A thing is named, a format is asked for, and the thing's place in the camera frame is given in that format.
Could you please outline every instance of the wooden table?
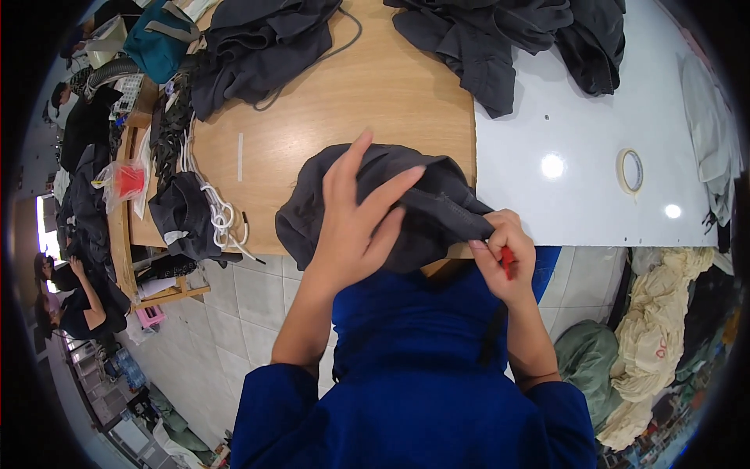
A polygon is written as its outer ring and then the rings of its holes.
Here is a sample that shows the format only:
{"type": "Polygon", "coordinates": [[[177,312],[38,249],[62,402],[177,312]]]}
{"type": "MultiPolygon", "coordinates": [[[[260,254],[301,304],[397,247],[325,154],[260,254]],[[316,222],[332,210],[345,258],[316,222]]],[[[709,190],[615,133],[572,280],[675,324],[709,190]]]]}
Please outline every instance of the wooden table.
{"type": "MultiPolygon", "coordinates": [[[[126,161],[137,156],[141,140],[146,135],[142,128],[125,127],[122,132],[122,144],[117,151],[117,161],[126,161]]],[[[112,213],[107,216],[109,225],[109,250],[112,255],[112,264],[115,267],[117,275],[117,286],[130,298],[130,303],[137,309],[147,308],[149,306],[161,305],[166,302],[177,299],[187,298],[189,296],[200,295],[211,291],[210,286],[190,288],[186,277],[177,277],[177,285],[169,287],[166,290],[155,293],[146,298],[139,298],[136,277],[133,269],[133,259],[131,256],[131,227],[130,219],[141,221],[138,215],[133,212],[131,201],[123,202],[114,208],[112,213]]],[[[151,213],[148,213],[148,219],[151,220],[151,213]]]]}
{"type": "MultiPolygon", "coordinates": [[[[276,237],[274,216],[292,193],[302,164],[326,146],[352,142],[366,127],[376,143],[408,146],[426,155],[449,155],[476,183],[473,100],[442,62],[396,32],[395,9],[382,0],[346,0],[342,7],[363,27],[349,49],[326,59],[284,88],[276,103],[257,112],[239,99],[227,101],[207,122],[197,122],[193,153],[200,172],[244,211],[250,225],[247,249],[286,254],[276,237]],[[242,178],[238,181],[238,135],[242,133],[242,178]]],[[[198,22],[209,27],[213,10],[198,22]]],[[[334,48],[356,33],[354,22],[336,13],[329,21],[334,48]]],[[[148,198],[155,193],[152,180],[148,198]]],[[[130,242],[164,246],[150,214],[130,213],[130,242]]],[[[235,237],[242,237],[242,217],[235,237]]],[[[461,249],[451,257],[463,257],[461,249]]]]}

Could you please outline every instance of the sewing worker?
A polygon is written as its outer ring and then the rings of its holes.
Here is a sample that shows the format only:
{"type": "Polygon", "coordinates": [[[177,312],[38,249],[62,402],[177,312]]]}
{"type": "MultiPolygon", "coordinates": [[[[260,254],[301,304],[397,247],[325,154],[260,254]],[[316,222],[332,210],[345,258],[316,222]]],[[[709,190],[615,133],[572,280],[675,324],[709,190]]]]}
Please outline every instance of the sewing worker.
{"type": "Polygon", "coordinates": [[[64,296],[54,293],[39,293],[34,304],[37,326],[46,338],[51,338],[54,329],[61,329],[71,337],[87,340],[102,338],[114,332],[125,330],[128,325],[123,311],[108,290],[105,281],[97,280],[92,285],[76,257],[68,264],[78,278],[80,287],[64,296]]]}
{"type": "Polygon", "coordinates": [[[393,206],[425,169],[357,205],[372,138],[365,131],[323,179],[315,255],[271,364],[245,378],[232,467],[596,467],[586,401],[561,382],[537,307],[555,248],[535,249],[501,210],[486,215],[494,234],[469,242],[475,264],[450,284],[380,270],[405,214],[393,206]],[[336,384],[319,399],[331,322],[336,384]]]}

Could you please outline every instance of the red scissors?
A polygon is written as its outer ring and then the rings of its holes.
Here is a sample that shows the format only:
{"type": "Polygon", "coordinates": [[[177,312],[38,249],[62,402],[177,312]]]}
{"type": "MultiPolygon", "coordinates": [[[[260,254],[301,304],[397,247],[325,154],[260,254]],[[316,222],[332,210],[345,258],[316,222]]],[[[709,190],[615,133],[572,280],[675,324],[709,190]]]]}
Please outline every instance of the red scissors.
{"type": "Polygon", "coordinates": [[[502,255],[501,262],[505,270],[505,276],[508,280],[513,280],[513,275],[511,275],[511,262],[515,262],[513,251],[508,246],[503,246],[500,248],[500,255],[502,255]]]}

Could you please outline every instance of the fingernail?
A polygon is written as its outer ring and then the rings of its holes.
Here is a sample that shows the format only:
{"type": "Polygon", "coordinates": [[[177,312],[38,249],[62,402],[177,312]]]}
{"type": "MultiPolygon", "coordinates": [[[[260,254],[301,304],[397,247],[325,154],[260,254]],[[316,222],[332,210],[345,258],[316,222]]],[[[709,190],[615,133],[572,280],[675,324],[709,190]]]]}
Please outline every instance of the fingernail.
{"type": "Polygon", "coordinates": [[[422,174],[425,174],[426,169],[427,167],[425,165],[414,166],[409,170],[409,174],[414,176],[419,175],[420,177],[422,177],[422,174]]]}
{"type": "Polygon", "coordinates": [[[470,239],[469,246],[474,249],[487,249],[487,245],[479,239],[470,239]]]}

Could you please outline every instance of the pink stool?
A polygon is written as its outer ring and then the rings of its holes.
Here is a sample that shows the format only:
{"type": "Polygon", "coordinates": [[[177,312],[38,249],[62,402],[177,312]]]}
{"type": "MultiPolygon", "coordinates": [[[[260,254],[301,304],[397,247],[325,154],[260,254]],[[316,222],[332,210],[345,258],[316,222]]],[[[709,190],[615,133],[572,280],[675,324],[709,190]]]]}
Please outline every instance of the pink stool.
{"type": "Polygon", "coordinates": [[[136,310],[136,314],[138,314],[138,319],[140,319],[143,327],[151,327],[167,318],[158,306],[149,306],[146,309],[136,310]]]}

